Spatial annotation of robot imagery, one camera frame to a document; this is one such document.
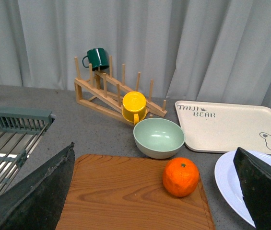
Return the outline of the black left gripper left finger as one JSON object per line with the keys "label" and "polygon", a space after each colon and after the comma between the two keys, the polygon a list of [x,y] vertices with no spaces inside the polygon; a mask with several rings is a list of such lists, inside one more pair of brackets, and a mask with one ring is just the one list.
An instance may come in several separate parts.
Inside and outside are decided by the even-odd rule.
{"label": "black left gripper left finger", "polygon": [[74,143],[0,195],[0,230],[54,230],[71,184]]}

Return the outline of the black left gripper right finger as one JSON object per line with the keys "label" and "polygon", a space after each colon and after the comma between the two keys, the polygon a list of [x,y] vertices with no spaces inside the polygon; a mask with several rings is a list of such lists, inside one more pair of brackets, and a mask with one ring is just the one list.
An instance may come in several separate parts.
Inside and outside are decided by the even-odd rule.
{"label": "black left gripper right finger", "polygon": [[233,162],[256,229],[271,230],[271,165],[241,147]]}

